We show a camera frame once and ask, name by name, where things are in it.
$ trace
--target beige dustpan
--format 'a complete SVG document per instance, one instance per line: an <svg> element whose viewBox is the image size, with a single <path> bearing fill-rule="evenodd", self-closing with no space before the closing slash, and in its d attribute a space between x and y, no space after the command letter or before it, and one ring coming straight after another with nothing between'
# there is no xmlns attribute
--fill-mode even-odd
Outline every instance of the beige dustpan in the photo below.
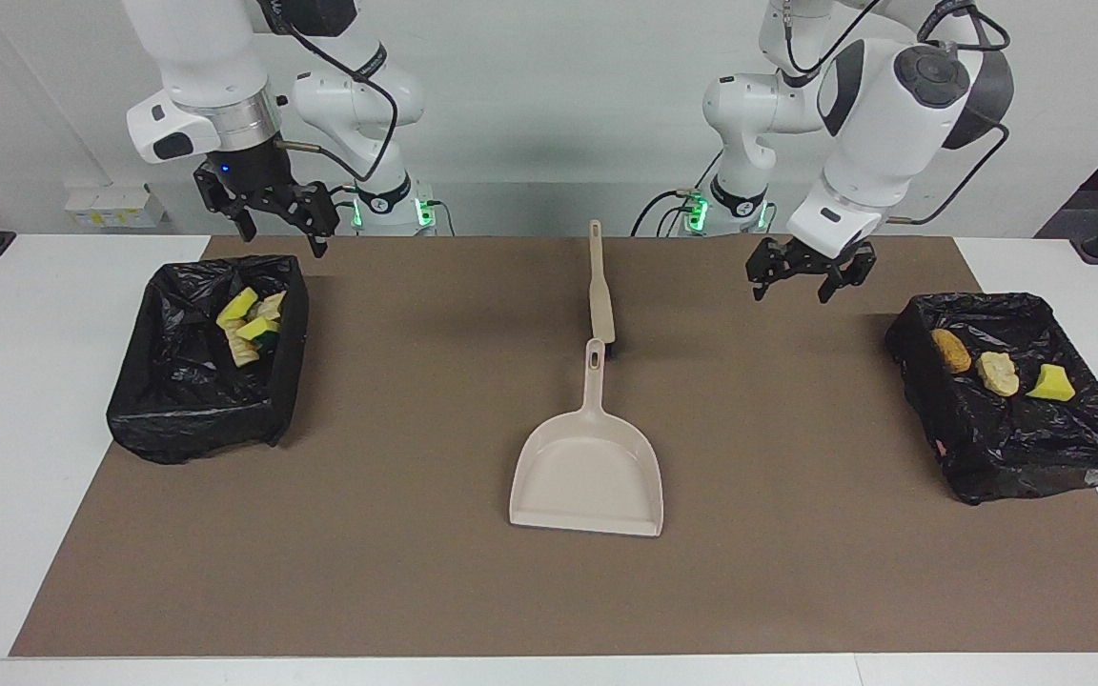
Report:
<svg viewBox="0 0 1098 686"><path fill-rule="evenodd" d="M541 424L519 452L511 485L511 524L659 536L659 461L637 427L602 407L602 340L587 344L584 368L583 407Z"/></svg>

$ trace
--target black tray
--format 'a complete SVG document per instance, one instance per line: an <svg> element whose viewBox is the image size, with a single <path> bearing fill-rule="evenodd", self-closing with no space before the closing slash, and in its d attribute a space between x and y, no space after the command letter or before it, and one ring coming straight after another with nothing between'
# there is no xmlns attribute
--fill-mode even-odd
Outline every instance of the black tray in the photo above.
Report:
<svg viewBox="0 0 1098 686"><path fill-rule="evenodd" d="M278 346L236 369L214 317L245 285L261 299L287 296ZM109 429L161 464L256 440L274 446L291 425L306 337L307 286L295 257L165 265L143 292Z"/></svg>
<svg viewBox="0 0 1098 686"><path fill-rule="evenodd" d="M986 351L1010 355L1019 394L993 394L976 369L949 373L929 334L934 328L957 335L973 360ZM1098 486L1098 381L1044 300L1028 292L919 295L885 341L943 476L964 503ZM1075 398L1028 398L1041 364L1062 364Z"/></svg>

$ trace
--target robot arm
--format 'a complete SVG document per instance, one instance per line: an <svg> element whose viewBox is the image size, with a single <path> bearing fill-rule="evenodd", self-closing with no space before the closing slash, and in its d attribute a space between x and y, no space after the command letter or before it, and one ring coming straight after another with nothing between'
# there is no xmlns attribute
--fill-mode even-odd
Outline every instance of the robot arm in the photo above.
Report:
<svg viewBox="0 0 1098 686"><path fill-rule="evenodd" d="M339 223L332 192L324 182L293 181L288 153L322 149L282 139L278 104L283 101L270 93L240 0L123 3L164 81L164 90L126 115L143 159L161 162L204 154L194 178L205 209L226 214L245 240L257 234L249 210L276 214L304 232L313 252L323 256ZM361 65L347 67L349 75L335 68L301 75L293 90L298 112L340 144L350 162L369 209L355 214L355 223L361 225L367 216L373 225L424 225L415 183L388 132L422 117L417 83L389 66L379 41L355 26L354 0L260 4L276 32L298 33L296 40L313 44L328 60ZM380 90L392 95L392 103Z"/></svg>
<svg viewBox="0 0 1098 686"><path fill-rule="evenodd" d="M825 128L837 138L791 216L794 239L787 246L766 239L749 259L758 300L771 283L797 273L827 274L822 301L838 288L860 285L875 263L865 238L906 196L911 179L940 148L984 135L989 126L982 120L1000 119L1010 103L1009 66L1000 53L979 50L986 35L972 0L841 2L863 10L860 18L875 12L909 26L918 43L860 40L820 79L832 0L771 0L762 50L776 74L719 79L706 94L706 117L725 144L710 194L728 210L719 217L736 227L754 216L774 165L759 135Z"/></svg>

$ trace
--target bin lined with black bag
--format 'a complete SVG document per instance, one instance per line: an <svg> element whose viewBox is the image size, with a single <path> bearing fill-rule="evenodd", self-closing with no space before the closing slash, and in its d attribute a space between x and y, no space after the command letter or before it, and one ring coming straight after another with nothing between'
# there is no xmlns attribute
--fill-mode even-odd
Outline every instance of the bin lined with black bag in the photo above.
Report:
<svg viewBox="0 0 1098 686"><path fill-rule="evenodd" d="M1020 392L1002 398L976 370L951 373L931 337L939 328L957 336L973 360L1007 352ZM964 503L1098 486L1098 381L1044 300L1028 292L919 295L885 342L943 476ZM1037 386L1041 364L1065 368L1076 391L1071 401L1026 395Z"/></svg>
<svg viewBox="0 0 1098 686"><path fill-rule="evenodd" d="M214 318L251 286L287 292L278 346L236 369ZM179 464L219 448L276 446L291 425L307 334L307 286L291 256L165 265L143 293L109 403L109 429L134 454Z"/></svg>

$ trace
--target brown table surface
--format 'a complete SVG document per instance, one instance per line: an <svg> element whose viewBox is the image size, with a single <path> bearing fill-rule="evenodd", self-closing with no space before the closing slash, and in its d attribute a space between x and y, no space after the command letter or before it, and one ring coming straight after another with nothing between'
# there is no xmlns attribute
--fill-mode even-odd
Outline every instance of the brown table surface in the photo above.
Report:
<svg viewBox="0 0 1098 686"><path fill-rule="evenodd" d="M519 447L579 407L581 239L214 239L301 257L313 313L278 449L109 450L12 654L1098 651L1098 494L960 504L882 347L951 239L867 285L754 304L753 237L609 240L605 405L652 440L662 538L516 529Z"/></svg>

